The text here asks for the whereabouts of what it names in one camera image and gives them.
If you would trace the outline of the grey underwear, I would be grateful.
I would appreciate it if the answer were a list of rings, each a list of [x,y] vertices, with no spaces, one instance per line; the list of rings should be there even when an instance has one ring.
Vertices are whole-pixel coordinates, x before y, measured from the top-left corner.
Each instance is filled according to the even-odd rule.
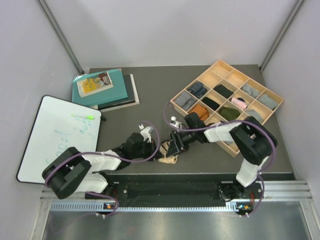
[[[242,87],[241,90],[245,92],[246,94],[250,95],[252,98],[256,99],[261,92],[258,91],[256,88],[250,86],[248,83],[245,83]]]

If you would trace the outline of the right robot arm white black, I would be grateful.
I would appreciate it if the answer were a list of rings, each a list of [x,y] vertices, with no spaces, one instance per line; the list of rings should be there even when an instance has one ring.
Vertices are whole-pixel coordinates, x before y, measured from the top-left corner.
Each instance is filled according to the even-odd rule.
[[[231,120],[206,125],[192,112],[184,117],[187,129],[175,128],[170,132],[166,157],[179,155],[189,149],[195,141],[200,143],[231,142],[243,156],[239,172],[235,177],[233,192],[239,198],[245,198],[252,191],[252,184],[262,166],[270,156],[275,155],[278,141],[253,116],[244,120]]]

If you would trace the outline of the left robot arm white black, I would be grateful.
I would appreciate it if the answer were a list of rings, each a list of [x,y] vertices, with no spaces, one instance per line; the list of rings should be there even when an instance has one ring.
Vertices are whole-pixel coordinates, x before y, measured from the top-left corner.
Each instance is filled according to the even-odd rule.
[[[160,147],[151,137],[133,133],[120,146],[104,152],[80,152],[69,147],[43,170],[42,178],[58,199],[87,192],[106,199],[113,194],[114,187],[102,171],[118,171],[139,159],[145,162],[162,157]]]

